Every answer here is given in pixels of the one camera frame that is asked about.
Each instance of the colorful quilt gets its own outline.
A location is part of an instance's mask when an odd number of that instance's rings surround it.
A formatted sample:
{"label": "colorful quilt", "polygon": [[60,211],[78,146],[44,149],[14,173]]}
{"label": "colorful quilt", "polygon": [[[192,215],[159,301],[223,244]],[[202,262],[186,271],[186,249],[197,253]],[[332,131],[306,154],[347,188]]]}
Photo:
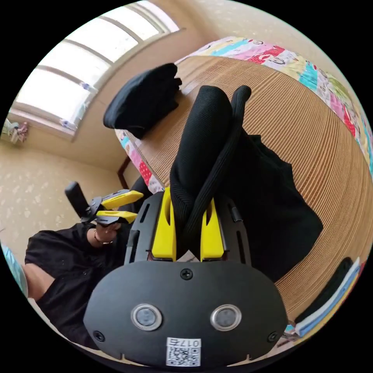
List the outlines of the colorful quilt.
{"label": "colorful quilt", "polygon": [[[347,126],[359,144],[373,178],[372,129],[365,114],[358,110],[359,105],[353,101],[347,89],[333,75],[319,69],[295,52],[260,40],[240,37],[227,37],[211,42],[177,61],[176,64],[190,56],[218,56],[250,61],[268,66],[299,81],[320,97]],[[149,190],[153,193],[162,190],[162,183],[149,170],[124,131],[116,130],[116,132]]]}

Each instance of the black cloth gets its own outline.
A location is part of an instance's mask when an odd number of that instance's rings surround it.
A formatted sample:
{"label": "black cloth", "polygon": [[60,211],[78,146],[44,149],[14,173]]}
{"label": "black cloth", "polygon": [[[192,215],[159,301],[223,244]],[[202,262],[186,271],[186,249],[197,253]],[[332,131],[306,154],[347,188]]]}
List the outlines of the black cloth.
{"label": "black cloth", "polygon": [[104,126],[126,129],[141,139],[155,123],[176,109],[175,95],[181,80],[177,66],[167,63],[129,80],[104,114]]}
{"label": "black cloth", "polygon": [[309,315],[312,315],[333,296],[333,294],[337,291],[340,284],[343,282],[345,276],[347,275],[347,272],[350,270],[353,264],[354,263],[351,258],[344,258],[340,262],[336,271],[333,273],[333,276],[328,281],[326,286],[322,289],[321,293],[311,303],[311,305],[294,320],[295,323],[301,322]]}
{"label": "black cloth", "polygon": [[223,193],[243,218],[252,266],[275,282],[310,252],[323,226],[297,191],[291,164],[243,130],[250,95],[241,86],[230,103],[221,89],[200,88],[170,172],[178,256],[190,249],[199,258],[203,212]]}
{"label": "black cloth", "polygon": [[[120,210],[137,213],[151,193],[142,178],[131,190],[143,193],[144,197]],[[114,242],[101,248],[92,247],[87,240],[87,231],[94,227],[94,224],[79,223],[56,232],[38,232],[29,239],[25,263],[37,265],[55,279],[37,301],[52,325],[71,342],[98,350],[83,324],[83,317],[97,283],[124,264],[131,224],[122,224]]]}

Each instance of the woven mat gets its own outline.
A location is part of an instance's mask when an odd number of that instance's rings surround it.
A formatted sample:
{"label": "woven mat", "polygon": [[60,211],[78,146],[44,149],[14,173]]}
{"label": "woven mat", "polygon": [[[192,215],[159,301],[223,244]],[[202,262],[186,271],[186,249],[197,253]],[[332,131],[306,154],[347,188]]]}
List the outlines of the woven mat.
{"label": "woven mat", "polygon": [[252,96],[246,104],[244,129],[262,135],[267,147],[293,165],[298,191],[324,224],[310,254],[276,284],[293,320],[312,303],[344,257],[355,261],[359,256],[364,262],[369,253],[373,184],[359,146],[313,92],[281,72],[247,61],[198,56],[182,61],[178,76],[183,81],[179,107],[138,146],[160,181],[169,184],[199,87],[215,85],[231,99],[237,87],[247,84]]}

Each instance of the black handle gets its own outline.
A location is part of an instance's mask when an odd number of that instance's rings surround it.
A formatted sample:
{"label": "black handle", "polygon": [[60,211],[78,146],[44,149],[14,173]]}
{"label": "black handle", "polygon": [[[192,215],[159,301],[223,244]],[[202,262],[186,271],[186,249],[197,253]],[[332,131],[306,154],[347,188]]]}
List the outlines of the black handle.
{"label": "black handle", "polygon": [[76,181],[71,182],[65,189],[65,194],[78,216],[80,218],[86,217],[89,213],[89,205],[80,185]]}

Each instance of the window frame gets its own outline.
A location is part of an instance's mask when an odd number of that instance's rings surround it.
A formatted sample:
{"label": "window frame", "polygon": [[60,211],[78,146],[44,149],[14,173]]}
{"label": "window frame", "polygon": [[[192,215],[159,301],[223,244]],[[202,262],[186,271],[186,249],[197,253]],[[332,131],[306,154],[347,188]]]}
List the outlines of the window frame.
{"label": "window frame", "polygon": [[[119,57],[115,62],[109,60],[108,58],[106,58],[105,56],[103,56],[99,52],[95,51],[94,49],[91,49],[90,47],[87,47],[87,46],[85,46],[81,43],[78,43],[78,42],[74,41],[74,40],[70,40],[70,39],[65,38],[61,41],[62,43],[70,43],[70,44],[73,44],[77,47],[80,47],[80,48],[86,50],[87,52],[90,52],[91,54],[95,55],[96,57],[102,59],[103,61],[105,61],[106,63],[108,63],[110,65],[108,70],[100,76],[100,78],[97,80],[97,82],[93,86],[89,87],[89,89],[88,89],[89,95],[88,95],[87,99],[83,102],[82,106],[80,106],[76,109],[75,115],[74,115],[75,120],[74,120],[73,123],[71,123],[70,127],[63,126],[60,122],[61,118],[52,114],[52,113],[49,113],[45,110],[42,110],[42,109],[40,109],[38,107],[35,107],[35,106],[32,106],[32,105],[17,102],[18,94],[15,97],[15,99],[13,101],[13,104],[9,109],[10,116],[15,118],[16,120],[29,121],[29,122],[31,122],[30,124],[31,124],[32,127],[37,127],[39,129],[45,129],[47,132],[56,134],[56,135],[58,135],[62,138],[69,139],[70,141],[73,141],[76,134],[79,131],[79,124],[83,120],[84,113],[87,110],[88,106],[92,103],[92,101],[94,100],[97,93],[104,87],[104,85],[117,72],[117,70],[119,70],[119,68],[126,61],[128,61],[133,56],[135,56],[144,47],[154,43],[155,41],[157,41],[159,39],[162,39],[163,37],[169,35],[170,33],[177,32],[177,31],[169,30],[169,28],[162,22],[161,19],[159,19],[157,16],[152,14],[148,9],[146,9],[145,7],[142,7],[141,5],[139,5],[137,3],[128,4],[128,5],[126,5],[126,8],[136,12],[142,18],[144,18],[146,21],[148,21],[158,31],[158,34],[156,34],[156,35],[154,35],[154,36],[152,36],[152,37],[150,37],[146,40],[143,40],[143,39],[141,39],[140,36],[135,34],[132,30],[130,30],[128,27],[121,24],[120,22],[118,22],[118,21],[116,21],[116,20],[114,20],[110,17],[104,16],[104,15],[98,16],[97,17],[98,19],[105,20],[105,21],[115,25],[116,27],[118,27],[121,30],[123,30],[124,32],[126,32],[129,36],[134,38],[136,40],[136,42],[138,43],[136,46],[134,46],[129,51],[127,51],[125,54],[123,54],[121,57]],[[69,74],[65,71],[57,69],[57,68],[53,68],[53,67],[50,67],[50,66],[39,64],[39,65],[36,66],[35,69],[40,69],[40,70],[45,70],[45,71],[48,71],[48,72],[51,72],[51,73],[56,73],[57,75],[60,75],[60,76],[66,78],[66,79],[68,79],[68,80],[70,80],[70,81],[72,81],[76,84],[81,83],[81,80],[79,78],[77,78],[77,77],[75,77],[75,76],[73,76],[73,75],[71,75],[71,74]],[[83,106],[85,106],[86,109],[84,110],[82,116],[79,118],[78,114],[79,114],[80,111],[82,111]]]}

